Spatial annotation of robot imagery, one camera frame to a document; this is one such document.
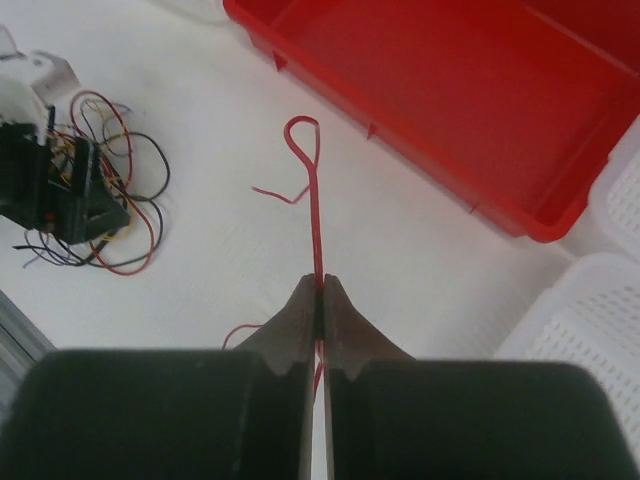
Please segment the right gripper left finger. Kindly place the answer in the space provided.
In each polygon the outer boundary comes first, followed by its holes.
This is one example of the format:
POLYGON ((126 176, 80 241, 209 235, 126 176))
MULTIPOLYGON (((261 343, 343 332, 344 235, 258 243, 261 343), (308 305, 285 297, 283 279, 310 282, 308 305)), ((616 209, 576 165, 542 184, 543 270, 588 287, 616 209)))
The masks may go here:
POLYGON ((307 479, 316 285, 233 349, 47 354, 1 428, 5 479, 307 479))

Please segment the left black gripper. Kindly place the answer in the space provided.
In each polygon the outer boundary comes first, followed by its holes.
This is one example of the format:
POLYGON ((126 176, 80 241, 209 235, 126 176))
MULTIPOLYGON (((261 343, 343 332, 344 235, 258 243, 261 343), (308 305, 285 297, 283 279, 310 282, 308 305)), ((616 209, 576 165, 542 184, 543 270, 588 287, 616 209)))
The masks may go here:
POLYGON ((2 217, 70 245, 129 225, 129 213, 106 184, 96 142, 75 137, 70 170, 49 178, 52 157, 51 137, 40 143, 34 124, 1 124, 2 217))

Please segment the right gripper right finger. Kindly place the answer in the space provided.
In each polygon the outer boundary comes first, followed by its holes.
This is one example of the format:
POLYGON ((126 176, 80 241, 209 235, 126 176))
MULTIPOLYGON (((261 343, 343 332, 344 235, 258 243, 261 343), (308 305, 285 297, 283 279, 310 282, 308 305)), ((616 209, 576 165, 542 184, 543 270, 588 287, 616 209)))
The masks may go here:
POLYGON ((323 291, 332 479, 635 479, 596 379, 563 362, 422 360, 323 291))

